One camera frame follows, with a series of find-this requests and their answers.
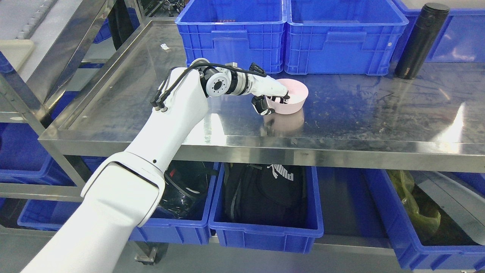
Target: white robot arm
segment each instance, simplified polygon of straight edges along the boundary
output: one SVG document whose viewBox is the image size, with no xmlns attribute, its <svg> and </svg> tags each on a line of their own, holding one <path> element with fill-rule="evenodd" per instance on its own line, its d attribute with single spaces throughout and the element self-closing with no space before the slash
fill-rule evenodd
<svg viewBox="0 0 485 273">
<path fill-rule="evenodd" d="M 273 112 L 264 95 L 288 98 L 286 87 L 259 67 L 246 71 L 232 65 L 197 59 L 188 68 L 173 68 L 137 137 L 93 173 L 80 207 L 22 272 L 112 272 L 133 228 L 142 226 L 159 204 L 163 172 L 208 112 L 207 96 L 255 94 L 260 115 Z"/>
</svg>

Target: black water bottle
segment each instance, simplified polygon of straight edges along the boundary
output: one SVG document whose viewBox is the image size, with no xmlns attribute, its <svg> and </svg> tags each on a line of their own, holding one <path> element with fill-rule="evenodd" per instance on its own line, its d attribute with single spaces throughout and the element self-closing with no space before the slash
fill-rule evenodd
<svg viewBox="0 0 485 273">
<path fill-rule="evenodd" d="M 396 76 L 416 78 L 449 12 L 450 8 L 443 4 L 427 3 L 423 6 L 397 63 Z"/>
</svg>

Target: metal rack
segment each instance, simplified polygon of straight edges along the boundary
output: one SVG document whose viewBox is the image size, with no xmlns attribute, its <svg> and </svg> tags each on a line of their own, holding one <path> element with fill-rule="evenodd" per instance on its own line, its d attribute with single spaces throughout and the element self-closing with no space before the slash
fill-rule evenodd
<svg viewBox="0 0 485 273">
<path fill-rule="evenodd" d="M 52 122 L 50 112 L 82 62 L 114 0 L 58 0 L 35 29 L 32 55 L 15 71 L 0 52 L 0 122 L 26 122 L 40 135 Z M 135 0 L 127 0 L 141 22 Z M 4 15 L 21 11 L 2 10 Z M 73 182 L 82 187 L 91 175 L 79 156 L 65 156 L 54 146 L 44 146 Z M 0 183 L 0 196 L 74 200 L 80 189 Z"/>
<path fill-rule="evenodd" d="M 63 154 L 122 151 L 148 118 L 149 97 L 168 69 L 184 65 L 173 22 L 150 22 L 39 140 Z M 274 77 L 312 90 L 302 112 L 262 118 L 250 96 L 210 98 L 209 114 L 175 159 L 485 172 L 484 73 L 476 63 L 427 63 L 413 81 L 280 73 Z"/>
</svg>

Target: floor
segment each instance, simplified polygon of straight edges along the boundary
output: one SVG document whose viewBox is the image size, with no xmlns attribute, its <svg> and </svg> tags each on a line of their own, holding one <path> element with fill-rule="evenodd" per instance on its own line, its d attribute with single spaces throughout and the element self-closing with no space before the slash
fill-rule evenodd
<svg viewBox="0 0 485 273">
<path fill-rule="evenodd" d="M 49 238 L 0 235 L 0 272 L 18 273 Z M 217 243 L 206 246 L 169 245 L 160 263 L 145 266 L 134 260 L 135 252 L 126 246 L 114 270 L 115 273 L 373 273 L 382 268 L 387 272 L 407 272 L 399 269 L 391 255 L 367 255 L 325 249 L 316 245 L 307 255 L 280 252 L 224 248 Z"/>
</svg>

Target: blue bin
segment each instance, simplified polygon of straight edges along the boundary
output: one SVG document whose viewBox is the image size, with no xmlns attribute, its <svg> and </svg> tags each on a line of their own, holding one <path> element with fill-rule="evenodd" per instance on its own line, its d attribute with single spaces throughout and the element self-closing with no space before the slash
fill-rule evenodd
<svg viewBox="0 0 485 273">
<path fill-rule="evenodd" d="M 409 20 L 403 36 L 398 41 L 392 62 L 397 62 L 403 54 L 404 47 L 418 19 L 422 4 L 407 6 L 401 0 L 393 0 L 399 10 Z M 456 1 L 450 5 L 451 10 L 441 31 L 433 44 L 426 62 L 441 63 L 481 63 L 485 62 L 485 4 L 476 1 L 481 8 L 454 8 L 463 3 Z"/>
<path fill-rule="evenodd" d="M 454 172 L 454 174 L 485 195 L 485 173 Z"/>
<path fill-rule="evenodd" d="M 26 123 L 0 123 L 0 183 L 73 186 Z"/>
<path fill-rule="evenodd" d="M 219 165 L 215 163 L 214 169 L 218 170 Z M 201 220 L 150 218 L 144 226 L 135 227 L 129 239 L 146 242 L 208 244 L 211 236 L 208 218 L 215 181 L 216 176 L 212 176 Z M 17 224 L 40 230 L 57 231 L 80 205 L 81 203 L 75 202 L 29 200 Z"/>
<path fill-rule="evenodd" d="M 315 238 L 323 235 L 323 216 L 316 167 L 307 167 L 306 228 L 222 222 L 224 218 L 223 182 L 224 166 L 221 166 L 210 209 L 209 227 L 215 229 L 222 246 L 309 253 Z"/>
<path fill-rule="evenodd" d="M 401 268 L 485 269 L 485 246 L 423 246 L 386 171 L 365 174 Z"/>
<path fill-rule="evenodd" d="M 213 63 L 252 62 L 267 73 L 283 70 L 286 0 L 190 1 L 175 23 L 187 65 L 206 58 Z"/>
<path fill-rule="evenodd" d="M 214 170 L 219 170 L 220 163 L 214 164 Z M 214 194 L 216 176 L 210 178 L 209 190 L 204 212 L 200 220 L 179 220 L 150 218 L 142 227 L 135 227 L 130 240 L 146 242 L 166 242 L 180 244 L 208 244 L 210 229 L 208 227 L 209 210 Z"/>
<path fill-rule="evenodd" d="M 408 20 L 390 0 L 288 0 L 285 71 L 386 75 Z"/>
<path fill-rule="evenodd" d="M 128 8 L 129 18 L 131 20 L 131 24 L 133 25 L 133 29 L 137 29 L 140 26 L 140 22 L 136 15 L 136 11 L 133 8 Z M 99 32 L 96 34 L 93 43 L 99 44 L 100 42 L 108 39 L 111 37 L 110 26 L 108 25 L 108 19 L 104 20 L 103 25 L 99 29 Z"/>
</svg>

